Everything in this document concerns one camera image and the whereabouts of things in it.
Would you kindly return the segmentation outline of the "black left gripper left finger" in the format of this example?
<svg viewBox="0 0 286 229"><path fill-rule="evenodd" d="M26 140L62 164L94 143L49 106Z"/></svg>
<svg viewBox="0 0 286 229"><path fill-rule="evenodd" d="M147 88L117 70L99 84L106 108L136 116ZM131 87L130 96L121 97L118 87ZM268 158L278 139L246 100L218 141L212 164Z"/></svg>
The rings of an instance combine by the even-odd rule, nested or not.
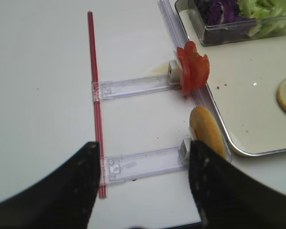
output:
<svg viewBox="0 0 286 229"><path fill-rule="evenodd" d="M100 146L86 143L43 180L0 203L0 229L85 229L100 185Z"/></svg>

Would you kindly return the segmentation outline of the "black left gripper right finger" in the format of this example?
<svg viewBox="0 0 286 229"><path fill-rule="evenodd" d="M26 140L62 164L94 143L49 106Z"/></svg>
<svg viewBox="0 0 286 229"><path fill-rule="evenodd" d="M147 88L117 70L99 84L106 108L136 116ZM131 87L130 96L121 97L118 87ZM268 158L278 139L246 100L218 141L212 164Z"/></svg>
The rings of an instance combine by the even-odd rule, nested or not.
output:
<svg viewBox="0 0 286 229"><path fill-rule="evenodd" d="M204 229L286 229L286 195L191 141L188 178Z"/></svg>

